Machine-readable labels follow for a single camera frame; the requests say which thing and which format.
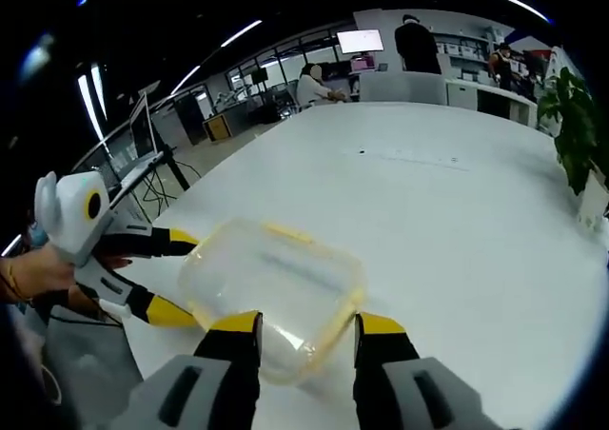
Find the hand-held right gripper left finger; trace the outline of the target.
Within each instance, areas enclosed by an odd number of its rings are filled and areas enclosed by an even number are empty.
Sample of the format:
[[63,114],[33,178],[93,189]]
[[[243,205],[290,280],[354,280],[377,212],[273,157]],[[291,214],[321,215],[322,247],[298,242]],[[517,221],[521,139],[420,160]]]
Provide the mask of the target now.
[[260,397],[263,313],[216,321],[192,355],[178,355],[131,392],[113,429],[249,429]]

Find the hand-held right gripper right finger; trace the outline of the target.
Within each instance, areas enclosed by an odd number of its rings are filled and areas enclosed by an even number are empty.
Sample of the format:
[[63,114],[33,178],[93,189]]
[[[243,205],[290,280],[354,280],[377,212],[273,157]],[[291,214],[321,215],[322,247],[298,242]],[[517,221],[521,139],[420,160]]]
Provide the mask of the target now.
[[353,400],[362,429],[497,429],[481,395],[439,360],[422,358],[396,321],[354,318]]

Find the person's left hand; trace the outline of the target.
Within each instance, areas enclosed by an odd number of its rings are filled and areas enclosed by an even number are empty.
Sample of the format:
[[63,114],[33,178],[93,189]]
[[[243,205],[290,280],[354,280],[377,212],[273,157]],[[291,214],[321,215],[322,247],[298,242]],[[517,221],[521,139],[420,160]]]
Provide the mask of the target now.
[[1,303],[26,304],[46,323],[54,307],[103,321],[96,297],[79,285],[74,266],[64,262],[51,244],[1,259]]

